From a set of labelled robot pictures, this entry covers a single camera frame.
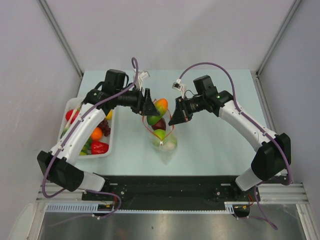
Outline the green red mango toy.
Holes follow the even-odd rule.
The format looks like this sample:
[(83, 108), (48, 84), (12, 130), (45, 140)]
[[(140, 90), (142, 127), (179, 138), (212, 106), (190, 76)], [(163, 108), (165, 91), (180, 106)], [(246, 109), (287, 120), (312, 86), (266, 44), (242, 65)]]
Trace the green red mango toy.
[(165, 98), (157, 100), (154, 105), (159, 115), (148, 115), (146, 117), (147, 123), (150, 126), (155, 125), (166, 114), (168, 110), (168, 101)]

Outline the dark red apple toy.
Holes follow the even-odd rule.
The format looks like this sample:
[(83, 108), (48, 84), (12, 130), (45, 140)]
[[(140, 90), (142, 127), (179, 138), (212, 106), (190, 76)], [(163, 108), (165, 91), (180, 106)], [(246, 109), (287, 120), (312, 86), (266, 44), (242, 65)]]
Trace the dark red apple toy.
[(151, 128), (155, 130), (164, 130), (166, 131), (167, 125), (165, 119), (162, 117), (157, 123), (151, 126)]

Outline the green apple toy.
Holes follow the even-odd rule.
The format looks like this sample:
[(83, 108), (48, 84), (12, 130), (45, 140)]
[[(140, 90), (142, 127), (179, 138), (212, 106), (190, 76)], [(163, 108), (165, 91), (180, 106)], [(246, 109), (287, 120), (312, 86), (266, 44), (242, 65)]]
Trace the green apple toy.
[(166, 131), (163, 129), (156, 129), (153, 131), (154, 135), (160, 139), (160, 141), (163, 141), (166, 137)]

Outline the clear zip top bag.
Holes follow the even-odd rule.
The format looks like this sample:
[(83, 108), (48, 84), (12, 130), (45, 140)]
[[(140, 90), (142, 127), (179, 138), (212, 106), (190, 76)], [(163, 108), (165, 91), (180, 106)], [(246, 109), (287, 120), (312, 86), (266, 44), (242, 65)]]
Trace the clear zip top bag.
[(168, 101), (165, 98), (160, 98), (154, 99), (153, 103), (160, 115), (143, 116), (142, 123), (148, 132), (148, 140), (153, 151), (165, 165), (168, 165), (178, 147), (178, 139), (174, 133), (175, 126), (169, 125), (172, 114)]

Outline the white cauliflower toy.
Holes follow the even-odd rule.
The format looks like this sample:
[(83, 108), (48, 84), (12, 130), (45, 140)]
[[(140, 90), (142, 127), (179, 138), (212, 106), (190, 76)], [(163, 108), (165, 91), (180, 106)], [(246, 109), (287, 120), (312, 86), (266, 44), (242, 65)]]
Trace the white cauliflower toy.
[(163, 152), (168, 152), (168, 151), (173, 151), (177, 148), (178, 141), (176, 138), (170, 138), (167, 140), (159, 140), (159, 139), (154, 139), (151, 141), (152, 145), (159, 151)]

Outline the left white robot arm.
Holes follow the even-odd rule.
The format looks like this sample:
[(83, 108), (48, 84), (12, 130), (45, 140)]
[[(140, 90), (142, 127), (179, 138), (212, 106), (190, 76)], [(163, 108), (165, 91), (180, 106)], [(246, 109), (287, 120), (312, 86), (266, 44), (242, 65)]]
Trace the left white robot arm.
[(50, 151), (38, 154), (43, 180), (55, 183), (63, 190), (90, 191), (100, 200), (107, 199), (111, 188), (105, 184), (105, 178), (76, 168), (76, 162), (94, 129), (115, 107), (129, 107), (141, 116), (160, 114), (151, 99), (150, 89), (142, 88), (143, 81), (149, 76), (147, 71), (136, 70), (133, 83), (125, 87), (128, 75), (120, 70), (108, 70), (104, 81), (86, 94), (77, 118), (62, 138)]

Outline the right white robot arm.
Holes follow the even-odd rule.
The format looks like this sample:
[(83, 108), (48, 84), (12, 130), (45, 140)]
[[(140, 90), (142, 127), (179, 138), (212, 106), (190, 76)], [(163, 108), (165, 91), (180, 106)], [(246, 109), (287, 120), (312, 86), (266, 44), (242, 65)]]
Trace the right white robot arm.
[(197, 94), (175, 99), (175, 110), (168, 124), (187, 123), (194, 113), (206, 110), (229, 123), (249, 142), (255, 156), (250, 167), (235, 179), (235, 185), (230, 188), (235, 200), (242, 201), (248, 196), (249, 189), (290, 166), (291, 139), (287, 134), (277, 134), (256, 122), (228, 91), (219, 92), (210, 76), (201, 76), (193, 84)]

